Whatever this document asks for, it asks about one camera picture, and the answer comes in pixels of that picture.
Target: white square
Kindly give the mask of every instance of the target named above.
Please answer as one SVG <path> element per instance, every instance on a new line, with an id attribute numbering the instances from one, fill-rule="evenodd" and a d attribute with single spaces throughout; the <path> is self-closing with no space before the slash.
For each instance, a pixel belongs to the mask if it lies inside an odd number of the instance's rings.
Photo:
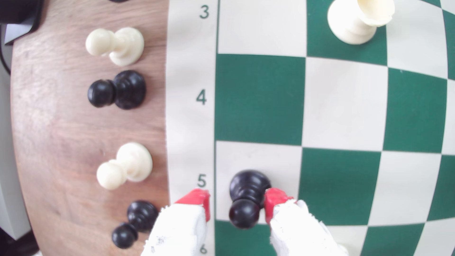
<path id="1" fill-rule="evenodd" d="M 216 213 L 217 220 L 229 221 L 232 200 L 229 185 L 234 175 L 246 169 L 260 171 L 287 195 L 298 197 L 302 147 L 262 143 L 217 141 Z M 259 223 L 265 224 L 261 210 Z"/>
<path id="2" fill-rule="evenodd" d="M 455 155 L 455 81 L 447 80 L 447 105 L 445 109 L 442 154 Z"/>
<path id="3" fill-rule="evenodd" d="M 346 247 L 349 256 L 360 256 L 368 226 L 327 226 L 334 240 Z"/>
<path id="4" fill-rule="evenodd" d="M 455 14 L 455 1 L 454 0 L 441 0 L 441 7 L 453 14 Z"/>
<path id="5" fill-rule="evenodd" d="M 396 12 L 386 29 L 388 66 L 447 78 L 442 9 L 424 1 L 394 1 Z"/>
<path id="6" fill-rule="evenodd" d="M 302 145 L 381 151 L 387 81 L 385 66 L 308 57 Z"/>
<path id="7" fill-rule="evenodd" d="M 451 256 L 455 248 L 455 218 L 425 223 L 414 256 Z"/>
<path id="8" fill-rule="evenodd" d="M 368 225 L 427 220 L 441 154 L 383 151 Z"/>
<path id="9" fill-rule="evenodd" d="M 305 57 L 306 0 L 221 0 L 218 53 Z"/>

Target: captured piece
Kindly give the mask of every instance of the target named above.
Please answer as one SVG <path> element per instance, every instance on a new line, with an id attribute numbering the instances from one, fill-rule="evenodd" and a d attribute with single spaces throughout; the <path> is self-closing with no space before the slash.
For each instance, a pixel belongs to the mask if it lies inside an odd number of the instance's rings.
<path id="1" fill-rule="evenodd" d="M 115 102 L 117 107 L 128 110 L 142 104 L 146 85 L 144 77 L 136 71 L 120 72 L 114 80 L 98 80 L 90 85 L 87 97 L 97 107 L 109 106 Z"/>
<path id="2" fill-rule="evenodd" d="M 136 142 L 121 146 L 116 159 L 98 167 L 96 178 L 105 189 L 116 189 L 126 180 L 139 182 L 152 172 L 153 161 L 147 148 Z"/>
<path id="3" fill-rule="evenodd" d="M 128 223 L 122 223 L 112 232 L 112 242 L 122 249 L 130 248 L 137 240 L 137 233 L 148 233 L 158 217 L 158 210 L 147 201 L 132 202 L 126 212 Z"/>
<path id="4" fill-rule="evenodd" d="M 255 170 L 237 173 L 229 188 L 232 205 L 229 210 L 231 223 L 239 229 L 250 229 L 259 220 L 259 211 L 264 208 L 264 193 L 270 188 L 270 180 Z"/>
<path id="5" fill-rule="evenodd" d="M 92 31 L 86 40 L 87 51 L 94 56 L 106 56 L 119 66 L 135 63 L 144 51 L 144 37 L 139 30 L 126 27 L 112 31 L 102 28 Z"/>

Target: red gripper tip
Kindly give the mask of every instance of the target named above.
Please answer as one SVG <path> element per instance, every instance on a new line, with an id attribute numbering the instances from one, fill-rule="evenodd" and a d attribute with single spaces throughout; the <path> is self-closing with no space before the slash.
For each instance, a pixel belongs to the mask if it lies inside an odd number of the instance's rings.
<path id="1" fill-rule="evenodd" d="M 205 209 L 205 221 L 210 220 L 210 207 L 209 207 L 210 194 L 206 189 L 193 189 L 190 193 L 186 194 L 176 204 L 185 205 L 202 205 Z"/>
<path id="2" fill-rule="evenodd" d="M 286 195 L 281 189 L 270 188 L 265 191 L 264 208 L 267 224 L 270 224 L 270 220 L 273 218 L 273 208 L 275 205 L 286 203 L 289 199 L 294 199 L 294 197 Z"/>

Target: chess pawn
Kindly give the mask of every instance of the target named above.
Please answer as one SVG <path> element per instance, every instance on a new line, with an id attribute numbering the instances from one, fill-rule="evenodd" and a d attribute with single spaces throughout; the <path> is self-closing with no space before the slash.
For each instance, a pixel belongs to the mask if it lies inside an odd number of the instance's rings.
<path id="1" fill-rule="evenodd" d="M 258 171 L 237 173 L 229 188 L 233 201 L 229 210 L 231 223 L 239 229 L 254 227 L 259 220 L 259 211 L 264 208 L 265 190 L 270 187 L 270 180 Z"/>
<path id="2" fill-rule="evenodd" d="M 132 202 L 126 212 L 128 223 L 120 224 L 112 232 L 112 242 L 121 249 L 130 248 L 137 241 L 138 232 L 150 233 L 158 217 L 158 210 L 147 201 Z"/>
<path id="3" fill-rule="evenodd" d="M 126 27 L 113 33 L 102 28 L 92 31 L 86 40 L 87 51 L 94 56 L 109 55 L 119 66 L 135 63 L 144 51 L 144 37 L 139 30 Z"/>
<path id="4" fill-rule="evenodd" d="M 115 104 L 124 110 L 136 108 L 142 104 L 147 87 L 144 77 L 136 71 L 120 72 L 114 80 L 98 80 L 90 85 L 87 97 L 97 107 Z"/>
<path id="5" fill-rule="evenodd" d="M 368 42 L 376 28 L 395 13 L 393 0 L 335 0 L 329 7 L 329 27 L 341 41 L 359 45 Z"/>
<path id="6" fill-rule="evenodd" d="M 116 189 L 130 180 L 145 180 L 152 172 L 152 156 L 147 148 L 136 142 L 121 146 L 116 159 L 105 162 L 98 167 L 96 178 L 105 189 Z"/>

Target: black chess pawn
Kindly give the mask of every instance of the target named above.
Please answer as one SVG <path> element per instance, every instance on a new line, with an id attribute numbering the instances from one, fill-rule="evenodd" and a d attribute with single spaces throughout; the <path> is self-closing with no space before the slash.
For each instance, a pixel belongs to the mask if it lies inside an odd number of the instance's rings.
<path id="1" fill-rule="evenodd" d="M 138 232 L 150 233 L 158 217 L 158 210 L 147 201 L 135 201 L 128 207 L 128 223 L 122 223 L 112 232 L 112 241 L 118 248 L 127 249 L 137 240 Z"/>
<path id="2" fill-rule="evenodd" d="M 233 201 L 229 210 L 231 223 L 239 229 L 250 229 L 259 220 L 259 211 L 264 208 L 265 190 L 271 188 L 270 180 L 255 170 L 237 173 L 229 188 Z"/>
<path id="3" fill-rule="evenodd" d="M 136 71 L 120 72 L 114 80 L 98 80 L 90 85 L 87 97 L 90 103 L 101 108 L 115 104 L 121 109 L 138 107 L 145 98 L 144 77 Z"/>

